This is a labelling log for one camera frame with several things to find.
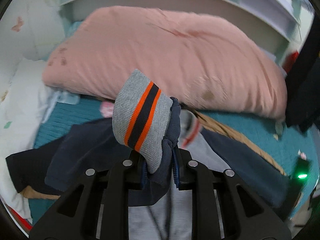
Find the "grey navy baseball jacket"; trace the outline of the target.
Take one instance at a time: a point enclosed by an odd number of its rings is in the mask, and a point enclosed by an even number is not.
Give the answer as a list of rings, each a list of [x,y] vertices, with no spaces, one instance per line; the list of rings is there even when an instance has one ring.
[[[210,170],[233,170],[284,222],[290,180],[245,144],[204,128],[193,111],[135,70],[115,100],[111,118],[71,127],[37,149],[5,162],[17,192],[30,185],[64,194],[89,169],[110,170],[138,152],[142,188],[129,190],[128,239],[192,239],[192,191],[174,181],[172,154],[186,150]]]

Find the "navy yellow puffer jacket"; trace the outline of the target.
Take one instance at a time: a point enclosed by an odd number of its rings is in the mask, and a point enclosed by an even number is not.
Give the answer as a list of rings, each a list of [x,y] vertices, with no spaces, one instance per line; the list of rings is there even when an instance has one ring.
[[[304,133],[319,118],[319,17],[317,15],[285,82],[286,125],[298,126]]]

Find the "white pillow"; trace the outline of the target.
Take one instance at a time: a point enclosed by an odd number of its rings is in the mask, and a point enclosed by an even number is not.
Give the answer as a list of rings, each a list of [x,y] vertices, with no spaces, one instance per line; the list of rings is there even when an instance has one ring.
[[[15,189],[5,158],[33,148],[40,125],[56,105],[58,92],[42,82],[45,61],[22,59],[1,103],[1,200],[32,221],[29,202]]]

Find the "pink quilted duvet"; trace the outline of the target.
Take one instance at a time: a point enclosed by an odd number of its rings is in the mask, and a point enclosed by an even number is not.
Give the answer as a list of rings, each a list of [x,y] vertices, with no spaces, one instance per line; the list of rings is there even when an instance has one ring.
[[[195,109],[285,118],[287,89],[279,67],[217,16],[97,9],[51,53],[42,79],[51,87],[115,99],[134,70]]]

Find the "purple headboard shelf unit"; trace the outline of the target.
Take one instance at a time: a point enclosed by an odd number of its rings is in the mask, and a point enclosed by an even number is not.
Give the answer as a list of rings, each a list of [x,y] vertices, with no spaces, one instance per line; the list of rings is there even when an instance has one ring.
[[[315,14],[308,0],[60,0],[60,4],[70,21],[116,5],[219,16],[241,29],[276,62],[301,49]]]

